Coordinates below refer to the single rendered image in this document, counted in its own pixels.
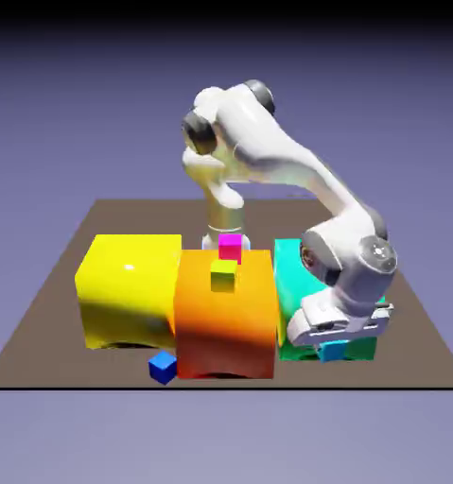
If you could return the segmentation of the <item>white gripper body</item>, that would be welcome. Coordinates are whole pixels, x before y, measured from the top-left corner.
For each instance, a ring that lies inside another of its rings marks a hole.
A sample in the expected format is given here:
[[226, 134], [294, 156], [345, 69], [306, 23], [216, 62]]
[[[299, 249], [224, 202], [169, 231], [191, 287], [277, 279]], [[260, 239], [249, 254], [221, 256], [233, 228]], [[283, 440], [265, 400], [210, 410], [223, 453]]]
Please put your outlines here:
[[287, 324], [287, 340], [293, 346], [318, 346], [377, 337], [389, 325], [389, 304], [378, 302], [371, 310], [369, 315], [356, 316], [335, 305], [328, 295], [304, 297]]

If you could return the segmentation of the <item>small cyan cube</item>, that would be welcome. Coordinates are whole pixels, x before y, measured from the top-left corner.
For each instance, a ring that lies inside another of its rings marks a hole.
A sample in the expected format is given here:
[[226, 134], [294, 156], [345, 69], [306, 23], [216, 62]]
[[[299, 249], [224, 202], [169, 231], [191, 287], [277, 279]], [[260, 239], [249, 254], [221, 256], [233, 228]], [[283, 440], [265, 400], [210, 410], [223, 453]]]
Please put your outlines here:
[[320, 343], [317, 348], [318, 358], [322, 363], [339, 361], [345, 358], [348, 340], [335, 340]]

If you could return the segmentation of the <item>small yellow-green cube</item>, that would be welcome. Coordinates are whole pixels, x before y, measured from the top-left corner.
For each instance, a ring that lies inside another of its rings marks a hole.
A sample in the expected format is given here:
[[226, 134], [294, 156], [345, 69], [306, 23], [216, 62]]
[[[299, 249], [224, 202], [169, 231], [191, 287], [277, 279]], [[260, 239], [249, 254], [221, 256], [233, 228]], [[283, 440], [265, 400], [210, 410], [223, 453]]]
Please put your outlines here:
[[236, 260], [214, 260], [210, 267], [211, 290], [215, 292], [234, 292], [236, 270]]

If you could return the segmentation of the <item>small magenta cube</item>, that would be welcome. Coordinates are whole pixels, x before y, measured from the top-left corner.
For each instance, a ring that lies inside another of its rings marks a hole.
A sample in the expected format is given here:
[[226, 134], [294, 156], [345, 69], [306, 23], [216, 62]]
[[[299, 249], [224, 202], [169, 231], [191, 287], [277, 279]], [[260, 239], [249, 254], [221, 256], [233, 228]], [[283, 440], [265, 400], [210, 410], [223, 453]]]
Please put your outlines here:
[[218, 236], [218, 257], [220, 260], [232, 260], [241, 264], [242, 234], [221, 233]]

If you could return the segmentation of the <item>small blue cube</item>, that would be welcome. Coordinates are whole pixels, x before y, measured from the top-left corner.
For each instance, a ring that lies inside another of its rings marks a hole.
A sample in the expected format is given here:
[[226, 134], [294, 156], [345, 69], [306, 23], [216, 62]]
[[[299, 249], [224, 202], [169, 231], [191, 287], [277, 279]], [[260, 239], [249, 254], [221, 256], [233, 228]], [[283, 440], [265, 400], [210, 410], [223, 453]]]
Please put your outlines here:
[[167, 385], [177, 376], [177, 357], [161, 351], [148, 361], [149, 376], [156, 382]]

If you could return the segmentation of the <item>large green box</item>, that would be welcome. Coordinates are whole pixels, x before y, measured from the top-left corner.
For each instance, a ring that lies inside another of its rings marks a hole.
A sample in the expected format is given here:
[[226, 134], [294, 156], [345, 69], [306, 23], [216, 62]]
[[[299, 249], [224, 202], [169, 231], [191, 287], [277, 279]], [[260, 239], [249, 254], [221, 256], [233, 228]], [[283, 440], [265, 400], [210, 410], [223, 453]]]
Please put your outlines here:
[[[276, 239], [273, 252], [273, 273], [276, 284], [280, 323], [277, 326], [278, 354], [282, 361], [320, 360], [318, 346], [293, 346], [287, 340], [287, 324], [301, 307], [304, 296], [315, 294], [326, 288], [308, 272], [300, 259], [298, 238]], [[377, 337], [349, 341], [343, 360], [372, 361], [375, 359]]]

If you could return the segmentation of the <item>large orange box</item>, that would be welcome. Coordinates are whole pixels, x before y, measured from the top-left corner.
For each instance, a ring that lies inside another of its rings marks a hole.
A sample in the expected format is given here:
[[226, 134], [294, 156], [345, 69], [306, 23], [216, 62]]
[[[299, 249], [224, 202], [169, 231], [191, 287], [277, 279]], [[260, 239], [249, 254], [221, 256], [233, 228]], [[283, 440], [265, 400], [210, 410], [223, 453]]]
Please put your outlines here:
[[216, 289], [216, 251], [185, 250], [174, 296], [178, 376], [271, 379], [280, 310], [270, 251], [244, 251], [233, 291]]

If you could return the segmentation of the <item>large yellow box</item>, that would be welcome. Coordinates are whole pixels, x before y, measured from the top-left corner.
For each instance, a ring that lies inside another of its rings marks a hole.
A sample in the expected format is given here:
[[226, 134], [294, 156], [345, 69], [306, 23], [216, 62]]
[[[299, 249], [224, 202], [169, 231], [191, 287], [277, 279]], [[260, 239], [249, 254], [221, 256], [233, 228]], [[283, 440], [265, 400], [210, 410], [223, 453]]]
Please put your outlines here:
[[85, 345], [175, 346], [179, 234], [98, 234], [75, 275]]

